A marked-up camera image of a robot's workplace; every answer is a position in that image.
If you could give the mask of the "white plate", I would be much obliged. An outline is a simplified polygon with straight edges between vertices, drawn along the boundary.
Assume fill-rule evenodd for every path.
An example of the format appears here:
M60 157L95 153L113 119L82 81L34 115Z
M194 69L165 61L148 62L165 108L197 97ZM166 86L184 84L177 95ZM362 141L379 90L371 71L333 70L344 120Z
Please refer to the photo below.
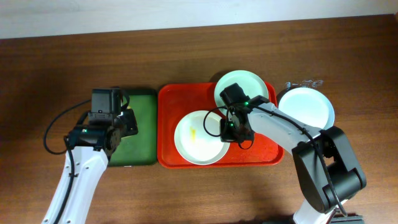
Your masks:
M188 162L200 166L210 165L222 159L229 143L221 142L221 116L198 110L185 115L174 132L174 144L178 153Z

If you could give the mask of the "light blue plate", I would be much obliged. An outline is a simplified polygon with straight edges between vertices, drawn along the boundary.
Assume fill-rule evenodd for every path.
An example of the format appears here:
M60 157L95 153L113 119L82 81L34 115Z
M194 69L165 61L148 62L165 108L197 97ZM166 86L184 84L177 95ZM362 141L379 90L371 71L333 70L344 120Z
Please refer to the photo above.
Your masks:
M284 89L277 95L278 108L310 126L328 129L335 123L335 111L321 92L307 87Z

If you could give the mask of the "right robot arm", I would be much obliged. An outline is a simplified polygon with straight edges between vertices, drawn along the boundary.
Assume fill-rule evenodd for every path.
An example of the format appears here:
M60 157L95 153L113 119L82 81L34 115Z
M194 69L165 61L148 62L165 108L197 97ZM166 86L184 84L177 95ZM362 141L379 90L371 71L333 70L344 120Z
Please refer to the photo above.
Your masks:
M347 215L343 203L364 189L367 180L340 128L301 123L263 96L223 91L220 97L226 109L220 124L223 142L241 144L261 134L292 155L305 200L284 223L331 223L337 211Z

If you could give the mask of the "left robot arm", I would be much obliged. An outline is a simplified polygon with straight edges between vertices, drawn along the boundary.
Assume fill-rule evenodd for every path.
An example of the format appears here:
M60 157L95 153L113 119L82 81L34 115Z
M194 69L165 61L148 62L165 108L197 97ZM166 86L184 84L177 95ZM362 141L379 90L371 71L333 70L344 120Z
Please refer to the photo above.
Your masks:
M130 108L118 113L86 111L64 137L65 164L42 223L84 223L98 182L121 139L138 133Z

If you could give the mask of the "dark green soapy tray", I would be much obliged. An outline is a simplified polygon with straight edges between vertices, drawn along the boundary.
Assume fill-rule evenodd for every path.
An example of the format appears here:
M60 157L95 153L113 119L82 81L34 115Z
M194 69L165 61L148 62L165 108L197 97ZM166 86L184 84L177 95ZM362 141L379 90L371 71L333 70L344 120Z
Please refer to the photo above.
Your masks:
M157 92L150 88L130 89L138 133L124 137L111 156L110 167L146 166L157 162Z

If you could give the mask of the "red plastic tray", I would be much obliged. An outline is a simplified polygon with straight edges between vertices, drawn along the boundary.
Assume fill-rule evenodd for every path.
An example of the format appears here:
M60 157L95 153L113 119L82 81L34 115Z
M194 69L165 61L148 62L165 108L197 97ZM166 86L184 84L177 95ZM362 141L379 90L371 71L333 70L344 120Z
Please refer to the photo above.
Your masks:
M195 169L199 165L186 161L177 151L174 132L178 122L198 110L216 107L215 83L168 84L158 94L157 159L168 169ZM254 144L243 143L249 149L231 144L226 155L210 167L272 166L284 157L284 149L263 135L256 134Z

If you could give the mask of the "pale green plate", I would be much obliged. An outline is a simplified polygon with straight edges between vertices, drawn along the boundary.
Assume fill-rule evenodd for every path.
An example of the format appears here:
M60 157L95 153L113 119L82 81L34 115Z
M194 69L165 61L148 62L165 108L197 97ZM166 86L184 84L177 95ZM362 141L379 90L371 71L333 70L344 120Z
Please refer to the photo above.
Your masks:
M226 87L234 83L237 83L242 88L244 94L249 97L249 99L244 100L242 104L259 95L269 99L269 91L266 87L266 84L259 76L246 70L235 70L223 75L217 81L214 90L214 98L217 107L225 105L220 97L220 93Z

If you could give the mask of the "black metal base rail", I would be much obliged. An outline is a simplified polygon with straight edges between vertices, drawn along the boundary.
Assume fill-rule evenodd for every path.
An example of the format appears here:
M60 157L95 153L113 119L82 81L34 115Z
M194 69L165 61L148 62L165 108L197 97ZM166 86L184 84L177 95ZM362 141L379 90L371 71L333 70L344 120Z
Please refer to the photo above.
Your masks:
M343 215L335 215L329 224L365 224L362 215L349 214L346 217Z

